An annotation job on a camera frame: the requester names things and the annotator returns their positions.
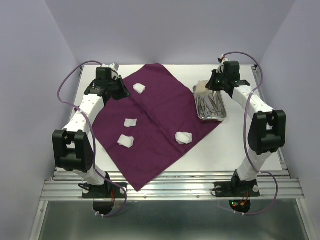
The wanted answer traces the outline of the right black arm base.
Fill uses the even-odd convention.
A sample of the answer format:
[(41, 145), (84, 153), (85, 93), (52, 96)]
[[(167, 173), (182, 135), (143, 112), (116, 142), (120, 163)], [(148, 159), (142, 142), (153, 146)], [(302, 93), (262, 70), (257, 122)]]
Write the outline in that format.
[(260, 191), (257, 180), (241, 181), (233, 176), (230, 181), (216, 181), (211, 194), (217, 198), (259, 197)]

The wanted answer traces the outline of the white gauze pad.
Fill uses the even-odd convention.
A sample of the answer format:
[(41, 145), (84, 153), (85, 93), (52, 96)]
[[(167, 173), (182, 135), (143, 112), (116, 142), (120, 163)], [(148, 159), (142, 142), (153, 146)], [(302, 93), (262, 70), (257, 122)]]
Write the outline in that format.
[(190, 144), (193, 140), (192, 133), (189, 132), (176, 132), (175, 134), (175, 140), (178, 144)]
[(120, 146), (123, 146), (123, 147), (126, 147), (126, 148), (131, 148), (134, 144), (134, 137), (133, 136), (126, 136), (124, 134), (122, 134), (117, 143), (120, 145)]
[(126, 128), (136, 127), (137, 121), (138, 121), (137, 118), (136, 118), (136, 119), (126, 118), (125, 121), (124, 121), (124, 126), (125, 126)]
[(138, 93), (142, 94), (146, 90), (146, 86), (141, 83), (136, 83), (133, 85), (133, 89)]

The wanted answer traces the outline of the purple surgical drape cloth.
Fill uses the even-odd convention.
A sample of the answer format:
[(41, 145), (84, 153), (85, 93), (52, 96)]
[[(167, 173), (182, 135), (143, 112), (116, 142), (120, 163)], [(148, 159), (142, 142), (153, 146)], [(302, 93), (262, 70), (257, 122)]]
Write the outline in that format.
[[(137, 83), (146, 86), (142, 94), (133, 89)], [(125, 179), (140, 191), (219, 123), (198, 119), (192, 91), (161, 64), (144, 65), (124, 84), (131, 96), (108, 101), (93, 123), (93, 132)], [(136, 127), (125, 127), (125, 119), (137, 119)], [(192, 133), (192, 142), (177, 143), (176, 132)], [(118, 144), (121, 135), (134, 137), (131, 148)]]

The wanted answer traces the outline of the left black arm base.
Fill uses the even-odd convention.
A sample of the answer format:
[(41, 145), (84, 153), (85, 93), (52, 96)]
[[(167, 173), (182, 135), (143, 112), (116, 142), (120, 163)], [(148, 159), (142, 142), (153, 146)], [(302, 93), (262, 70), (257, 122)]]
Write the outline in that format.
[(82, 189), (83, 199), (125, 199), (126, 195), (121, 187), (115, 186), (107, 181), (103, 185), (92, 185), (79, 183), (78, 186)]

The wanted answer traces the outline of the white gauze pad right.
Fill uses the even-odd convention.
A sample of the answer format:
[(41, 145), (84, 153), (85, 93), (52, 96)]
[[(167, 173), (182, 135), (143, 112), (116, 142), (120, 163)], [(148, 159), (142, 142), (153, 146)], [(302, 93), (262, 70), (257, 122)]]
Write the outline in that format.
[(175, 134), (175, 140), (178, 144), (190, 144), (193, 140), (192, 133), (189, 132), (176, 132)]

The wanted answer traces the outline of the white gauze pad top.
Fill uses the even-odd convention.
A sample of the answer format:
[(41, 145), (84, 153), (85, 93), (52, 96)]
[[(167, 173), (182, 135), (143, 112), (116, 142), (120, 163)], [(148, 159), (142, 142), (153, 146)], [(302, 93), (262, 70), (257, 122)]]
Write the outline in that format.
[(146, 90), (146, 86), (141, 83), (136, 83), (133, 85), (133, 89), (138, 93), (142, 94)]

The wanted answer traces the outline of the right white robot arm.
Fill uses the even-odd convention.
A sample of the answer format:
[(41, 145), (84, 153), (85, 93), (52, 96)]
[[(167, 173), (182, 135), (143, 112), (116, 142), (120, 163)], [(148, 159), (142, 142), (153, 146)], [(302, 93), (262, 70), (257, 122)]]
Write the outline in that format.
[(266, 104), (247, 80), (241, 80), (240, 64), (225, 57), (212, 71), (206, 88), (226, 92), (244, 109), (243, 143), (245, 159), (235, 171), (238, 177), (230, 182), (231, 192), (242, 195), (248, 183), (257, 178), (266, 160), (286, 142), (286, 113)]

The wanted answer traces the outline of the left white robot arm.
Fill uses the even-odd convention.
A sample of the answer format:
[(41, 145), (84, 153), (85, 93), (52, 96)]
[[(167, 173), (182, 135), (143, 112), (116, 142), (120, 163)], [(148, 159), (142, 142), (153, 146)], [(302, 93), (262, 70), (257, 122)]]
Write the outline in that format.
[(61, 130), (52, 134), (55, 165), (68, 172), (74, 172), (86, 181), (81, 188), (94, 189), (100, 197), (111, 193), (109, 174), (96, 166), (96, 141), (93, 123), (110, 99), (119, 101), (130, 96), (123, 78), (118, 74), (119, 65), (103, 64), (95, 70), (95, 78), (84, 91), (75, 114)]

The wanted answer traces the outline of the stainless steel instrument tray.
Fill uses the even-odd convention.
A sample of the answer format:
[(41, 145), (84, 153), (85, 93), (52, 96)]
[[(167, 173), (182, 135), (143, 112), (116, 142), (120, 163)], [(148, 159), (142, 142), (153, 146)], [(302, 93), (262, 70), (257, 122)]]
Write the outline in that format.
[(201, 122), (223, 122), (227, 111), (220, 92), (207, 91), (196, 93), (197, 86), (192, 88), (197, 117)]

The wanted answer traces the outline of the white gauze pad upper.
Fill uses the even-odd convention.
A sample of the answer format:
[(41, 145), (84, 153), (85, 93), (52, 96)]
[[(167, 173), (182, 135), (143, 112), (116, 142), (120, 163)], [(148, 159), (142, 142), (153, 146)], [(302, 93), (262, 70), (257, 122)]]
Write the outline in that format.
[(125, 126), (126, 128), (136, 127), (137, 121), (138, 121), (137, 118), (136, 118), (136, 119), (126, 118), (125, 121), (124, 121), (124, 126)]

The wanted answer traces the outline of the aluminium frame rail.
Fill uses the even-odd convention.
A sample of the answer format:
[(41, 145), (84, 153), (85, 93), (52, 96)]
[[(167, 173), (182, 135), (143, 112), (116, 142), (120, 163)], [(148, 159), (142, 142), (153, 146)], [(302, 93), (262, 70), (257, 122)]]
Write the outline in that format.
[[(200, 172), (165, 172), (156, 177), (140, 191), (127, 185), (127, 199), (138, 201), (197, 201), (214, 200), (211, 190), (215, 182), (229, 181), (231, 171), (200, 171)], [(288, 171), (274, 173), (276, 177), (263, 174), (257, 178), (261, 200), (271, 200), (275, 195), (278, 199), (303, 199), (305, 197), (300, 181), (291, 178)], [(82, 180), (75, 174), (56, 171), (51, 180), (46, 181), (42, 188), (42, 201), (81, 201), (82, 189), (78, 186)]]

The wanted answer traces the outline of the white gauze pad lower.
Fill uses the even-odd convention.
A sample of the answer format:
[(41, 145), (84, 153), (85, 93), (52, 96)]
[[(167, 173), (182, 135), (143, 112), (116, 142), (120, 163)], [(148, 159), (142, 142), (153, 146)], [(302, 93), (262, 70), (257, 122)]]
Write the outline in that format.
[(120, 146), (123, 146), (123, 147), (126, 147), (126, 148), (131, 148), (134, 144), (134, 137), (133, 136), (126, 136), (124, 134), (122, 134), (117, 143), (120, 145)]

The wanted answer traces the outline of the steel forceps ring handled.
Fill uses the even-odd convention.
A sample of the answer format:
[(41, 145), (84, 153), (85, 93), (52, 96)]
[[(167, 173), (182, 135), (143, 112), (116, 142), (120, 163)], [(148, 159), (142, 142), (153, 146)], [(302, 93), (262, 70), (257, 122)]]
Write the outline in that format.
[(208, 111), (207, 111), (207, 106), (205, 99), (201, 96), (197, 97), (197, 104), (198, 104), (198, 111), (199, 114), (203, 117), (206, 118), (208, 116)]

